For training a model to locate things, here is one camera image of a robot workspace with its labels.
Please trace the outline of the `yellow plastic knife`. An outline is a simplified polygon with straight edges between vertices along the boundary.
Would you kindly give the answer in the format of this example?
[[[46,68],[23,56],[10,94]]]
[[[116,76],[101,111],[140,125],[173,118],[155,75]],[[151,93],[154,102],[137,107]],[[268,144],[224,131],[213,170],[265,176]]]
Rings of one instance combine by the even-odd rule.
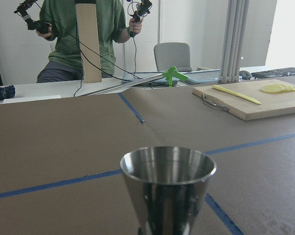
[[[245,99],[249,102],[252,102],[254,104],[257,104],[257,105],[261,105],[262,103],[250,96],[247,96],[247,95],[244,95],[244,94],[240,94],[240,93],[237,93],[237,92],[234,92],[234,91],[231,91],[225,87],[222,87],[220,85],[212,85],[212,88],[215,89],[215,90],[219,90],[219,91],[222,91],[222,92],[225,92],[225,93],[228,93],[228,94],[231,94],[231,95],[234,95],[234,96],[237,96],[237,97],[240,97],[242,99]]]

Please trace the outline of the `steel jigger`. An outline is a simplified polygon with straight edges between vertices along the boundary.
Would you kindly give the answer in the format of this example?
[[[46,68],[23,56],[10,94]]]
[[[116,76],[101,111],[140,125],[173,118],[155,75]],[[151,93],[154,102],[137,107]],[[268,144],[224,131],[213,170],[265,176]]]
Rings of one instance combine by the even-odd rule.
[[[120,169],[139,235],[189,235],[217,166],[198,150],[156,146],[126,153]]]

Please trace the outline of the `green plastic clamp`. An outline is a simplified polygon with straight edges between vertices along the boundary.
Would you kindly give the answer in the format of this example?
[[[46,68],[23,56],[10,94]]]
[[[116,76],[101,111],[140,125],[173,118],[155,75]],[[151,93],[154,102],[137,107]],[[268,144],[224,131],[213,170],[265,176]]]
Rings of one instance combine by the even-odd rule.
[[[169,87],[173,86],[173,78],[177,78],[181,81],[188,80],[188,76],[179,72],[177,68],[174,66],[169,68],[167,71],[164,71],[162,74],[163,74],[163,78],[167,80]]]

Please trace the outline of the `steel rod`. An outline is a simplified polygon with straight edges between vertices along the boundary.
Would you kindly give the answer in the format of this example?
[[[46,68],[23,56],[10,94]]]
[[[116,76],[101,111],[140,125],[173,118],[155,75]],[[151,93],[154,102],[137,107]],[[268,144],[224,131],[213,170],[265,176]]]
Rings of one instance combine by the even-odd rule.
[[[129,88],[129,87],[132,87],[132,86],[136,86],[136,85],[139,85],[139,84],[142,84],[142,83],[146,83],[146,82],[150,82],[150,81],[154,81],[154,80],[158,80],[158,79],[162,79],[162,78],[164,78],[163,73],[159,73],[159,74],[149,76],[149,77],[146,77],[146,78],[141,78],[141,79],[137,79],[135,81],[130,81],[130,82],[126,83],[126,84],[120,84],[120,85],[108,87],[108,88],[105,88],[105,89],[101,89],[101,90],[98,90],[98,91],[95,91],[95,92],[83,94],[82,96],[107,94],[107,93],[117,91],[117,90],[120,90],[120,89],[123,89],[123,88]]]

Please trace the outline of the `lemon slices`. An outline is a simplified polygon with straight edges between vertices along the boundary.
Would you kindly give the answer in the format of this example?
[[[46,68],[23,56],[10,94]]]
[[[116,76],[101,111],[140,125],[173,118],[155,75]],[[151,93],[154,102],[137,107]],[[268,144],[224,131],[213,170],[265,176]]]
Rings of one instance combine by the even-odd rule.
[[[295,86],[285,84],[272,84],[262,87],[260,91],[271,94],[295,92]]]

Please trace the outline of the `black keyboard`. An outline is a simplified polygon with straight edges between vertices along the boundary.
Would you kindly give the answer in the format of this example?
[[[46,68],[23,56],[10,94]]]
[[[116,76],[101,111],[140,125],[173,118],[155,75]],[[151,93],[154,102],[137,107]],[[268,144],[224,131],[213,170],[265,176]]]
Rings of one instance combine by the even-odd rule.
[[[258,78],[258,79],[293,76],[295,75],[295,67],[252,72],[251,75],[252,77]]]

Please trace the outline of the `aluminium frame post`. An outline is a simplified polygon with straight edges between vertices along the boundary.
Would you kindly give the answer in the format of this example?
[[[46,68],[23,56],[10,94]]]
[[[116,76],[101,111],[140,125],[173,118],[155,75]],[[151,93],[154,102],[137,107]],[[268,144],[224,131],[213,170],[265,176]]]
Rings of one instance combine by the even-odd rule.
[[[224,45],[218,79],[220,84],[239,81],[249,5],[249,0],[228,1]]]

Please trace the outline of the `grey office chair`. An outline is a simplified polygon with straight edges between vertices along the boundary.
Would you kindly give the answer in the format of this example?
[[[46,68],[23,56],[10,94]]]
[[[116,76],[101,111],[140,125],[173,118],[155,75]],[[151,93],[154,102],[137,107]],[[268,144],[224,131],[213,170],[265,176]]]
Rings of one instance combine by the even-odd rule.
[[[187,43],[157,44],[154,46],[154,57],[158,71],[166,71],[172,66],[180,72],[193,71],[190,63],[190,47]]]

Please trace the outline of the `wooden plank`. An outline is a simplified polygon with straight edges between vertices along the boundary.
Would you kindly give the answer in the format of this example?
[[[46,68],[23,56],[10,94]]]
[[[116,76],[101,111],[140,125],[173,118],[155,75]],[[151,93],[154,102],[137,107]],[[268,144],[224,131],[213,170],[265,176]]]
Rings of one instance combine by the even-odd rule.
[[[76,0],[78,38],[85,83],[102,81],[96,1]]]

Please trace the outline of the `person in green shirt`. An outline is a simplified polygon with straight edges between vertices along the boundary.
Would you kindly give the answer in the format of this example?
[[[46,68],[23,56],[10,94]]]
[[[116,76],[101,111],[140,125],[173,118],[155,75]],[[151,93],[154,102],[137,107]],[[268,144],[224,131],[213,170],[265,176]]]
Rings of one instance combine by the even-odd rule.
[[[125,11],[118,0],[98,0],[95,3],[99,54],[103,78],[114,75],[116,62],[113,43],[125,43],[130,34],[138,35],[142,23],[130,19],[126,23]],[[49,32],[38,35],[47,41],[56,41],[46,67],[38,74],[38,83],[81,80],[82,58],[78,49],[75,1],[45,0],[40,10],[40,20],[49,24]]]

